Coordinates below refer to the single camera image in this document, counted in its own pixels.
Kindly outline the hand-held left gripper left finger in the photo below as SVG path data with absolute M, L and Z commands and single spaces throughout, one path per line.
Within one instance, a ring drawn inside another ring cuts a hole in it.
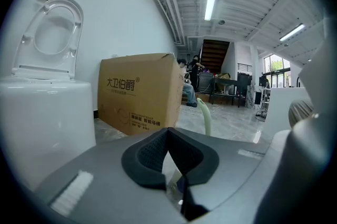
M 185 223 L 162 172 L 163 128 L 96 145 L 49 175 L 36 195 L 58 223 Z

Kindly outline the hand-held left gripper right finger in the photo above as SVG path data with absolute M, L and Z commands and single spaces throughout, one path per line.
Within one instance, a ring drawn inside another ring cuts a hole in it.
M 181 173 L 181 213 L 194 220 L 233 196 L 264 158 L 267 145 L 168 129 L 168 151 Z

